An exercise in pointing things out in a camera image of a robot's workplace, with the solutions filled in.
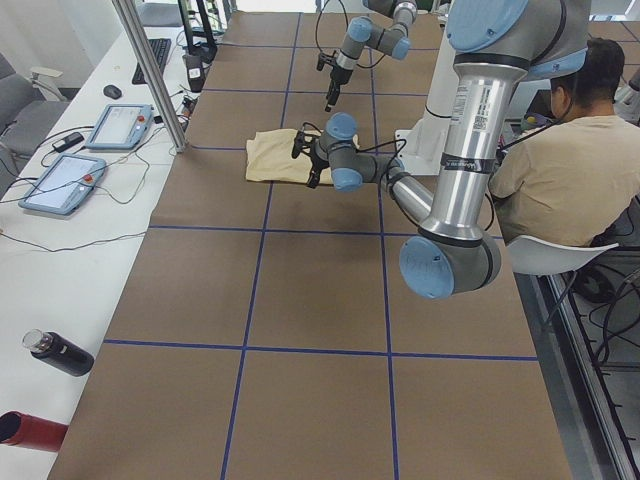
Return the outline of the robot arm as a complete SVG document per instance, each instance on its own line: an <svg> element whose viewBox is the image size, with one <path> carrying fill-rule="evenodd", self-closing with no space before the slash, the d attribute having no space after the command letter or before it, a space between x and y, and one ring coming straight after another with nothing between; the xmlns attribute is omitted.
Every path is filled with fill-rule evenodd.
<svg viewBox="0 0 640 480"><path fill-rule="evenodd" d="M337 105L341 90L348 85L356 69L373 71L385 58L403 60L412 47L410 31L428 10L420 6L419 1L363 1L365 9L392 20L392 24L383 27L370 16L358 16L350 19L346 5L338 1L344 17L346 29L342 45L328 54L319 44L315 33L316 47L319 51L316 70L322 71L329 66L330 82L325 96L325 111L331 112Z"/></svg>
<svg viewBox="0 0 640 480"><path fill-rule="evenodd" d="M447 298L480 289L498 275L501 254L478 217L494 169L502 125L518 83L578 71L587 50L587 1L455 1L444 39L458 85L437 186L425 188L397 156L355 145L357 125L333 112L324 130L296 133L292 155L311 160L307 184L329 170L340 192L383 187L416 223L400 252L401 274L416 294Z"/></svg>

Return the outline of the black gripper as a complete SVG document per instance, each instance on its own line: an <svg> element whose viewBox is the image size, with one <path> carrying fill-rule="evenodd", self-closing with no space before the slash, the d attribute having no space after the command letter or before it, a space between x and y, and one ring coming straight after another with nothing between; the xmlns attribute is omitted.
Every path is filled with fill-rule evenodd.
<svg viewBox="0 0 640 480"><path fill-rule="evenodd" d="M340 88L348 84L351 79L351 70L339 65L334 65L331 70L330 79L331 83L326 94L326 111L331 111L336 105L340 96Z"/></svg>
<svg viewBox="0 0 640 480"><path fill-rule="evenodd" d="M311 189L315 189L320 184L322 171L329 168L330 164L327 161L325 154L319 154L315 150L309 153L309 157L311 159L312 166L306 186Z"/></svg>

